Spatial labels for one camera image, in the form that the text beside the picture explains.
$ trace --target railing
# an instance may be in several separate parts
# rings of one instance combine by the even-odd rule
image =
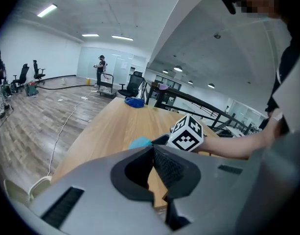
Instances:
[[[214,129],[213,129],[213,131],[214,132],[217,132],[217,131],[219,131],[219,130],[224,130],[223,128],[225,128],[227,125],[229,125],[231,123],[231,120],[229,119],[228,121],[226,121],[225,123],[222,123],[221,125],[219,125],[219,126],[217,126],[217,127],[215,127]]]
[[[191,102],[191,104],[195,105],[196,107],[199,107],[199,109],[201,109],[201,110],[205,111],[206,113],[210,114],[211,117],[212,117],[213,115],[214,115],[215,117],[217,117],[217,115],[218,115],[217,112],[210,111],[209,109],[207,109],[207,108],[205,108],[205,107],[203,107],[203,106],[197,105],[197,104],[192,103],[192,102]]]
[[[206,102],[204,102],[204,101],[202,101],[202,100],[200,100],[196,97],[193,97],[189,94],[180,92],[180,91],[178,91],[176,89],[173,89],[173,88],[168,88],[166,90],[160,90],[158,88],[158,83],[157,82],[147,81],[147,85],[150,86],[150,90],[147,94],[145,104],[149,104],[149,99],[151,98],[152,93],[155,91],[158,94],[155,107],[162,108],[162,109],[171,108],[171,109],[175,109],[177,111],[182,111],[182,112],[186,112],[186,113],[189,113],[189,114],[199,116],[199,117],[201,117],[201,119],[206,118],[206,119],[213,120],[213,124],[210,126],[210,128],[212,130],[221,129],[221,128],[219,128],[219,126],[215,127],[216,124],[218,124],[218,123],[224,124],[224,126],[231,126],[233,128],[235,128],[239,124],[242,127],[241,132],[243,130],[245,130],[244,135],[246,135],[249,132],[251,126],[252,126],[251,124],[249,126],[246,126],[244,123],[236,120],[234,118],[234,116],[232,117],[232,116],[228,115],[227,113],[221,111],[220,109],[217,109],[216,107],[214,107],[214,106],[212,106],[212,105],[210,105],[210,104],[208,104],[208,103],[206,103]],[[163,100],[164,100],[164,96],[166,96],[166,95],[167,96],[172,96],[172,97],[179,97],[179,98],[182,98],[184,100],[187,100],[187,101],[189,101],[193,104],[196,104],[198,106],[203,107],[204,109],[208,109],[210,112],[214,112],[214,114],[217,114],[217,116],[214,119],[213,117],[207,117],[207,116],[204,116],[202,114],[198,114],[196,112],[192,112],[192,111],[189,111],[189,110],[186,110],[186,109],[181,109],[181,108],[178,108],[178,107],[175,107],[175,106],[164,104]],[[226,122],[220,121],[219,118],[221,116],[224,116],[224,117],[228,118],[229,121],[226,121]]]
[[[147,82],[144,81],[141,85],[141,95],[140,98],[143,99],[144,101],[147,100],[149,92],[146,90]]]

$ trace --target fluorescent light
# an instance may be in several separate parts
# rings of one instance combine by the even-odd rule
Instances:
[[[83,34],[83,37],[98,37],[98,34]]]
[[[44,11],[42,11],[38,17],[44,17],[47,13],[51,12],[53,9],[56,9],[57,6],[55,4],[50,5],[48,8],[46,8]]]
[[[182,71],[183,71],[183,68],[181,68],[181,66],[179,66],[179,65],[176,65],[176,66],[174,67],[174,70],[182,72]]]
[[[133,39],[132,39],[132,38],[129,38],[129,37],[112,36],[112,38],[119,38],[119,39],[124,39],[124,40],[133,41]]]

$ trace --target person's arm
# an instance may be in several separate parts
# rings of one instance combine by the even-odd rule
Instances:
[[[247,159],[254,150],[271,145],[279,137],[281,121],[274,118],[279,113],[280,111],[274,111],[266,128],[260,133],[241,138],[205,137],[204,142],[194,152],[207,151],[221,157]]]

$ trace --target chair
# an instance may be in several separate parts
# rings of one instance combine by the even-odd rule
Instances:
[[[27,79],[26,75],[27,75],[28,70],[29,70],[28,64],[24,64],[23,68],[22,68],[22,72],[19,76],[19,79],[16,79],[17,75],[13,75],[15,77],[15,79],[12,82],[12,84],[13,84],[12,90],[13,91],[17,91],[16,83],[18,83],[18,85],[20,86],[26,82],[26,79]]]
[[[38,69],[38,64],[37,64],[37,60],[33,60],[33,68],[34,68],[34,79],[38,80],[38,83],[42,82],[43,84],[45,83],[45,81],[41,81],[41,78],[45,76],[45,74],[43,74],[43,71],[45,69]]]
[[[136,76],[142,76],[142,72],[140,72],[140,71],[134,71],[134,75],[136,75]]]
[[[121,90],[118,90],[118,92],[125,97],[137,96],[139,94],[139,87],[143,81],[144,81],[143,77],[132,74],[130,76],[127,89],[124,90],[124,84],[120,84]]]

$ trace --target hand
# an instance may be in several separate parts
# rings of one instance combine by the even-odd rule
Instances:
[[[275,109],[266,127],[262,131],[267,146],[270,146],[275,139],[280,136],[281,126],[283,124],[282,116],[282,111]]]

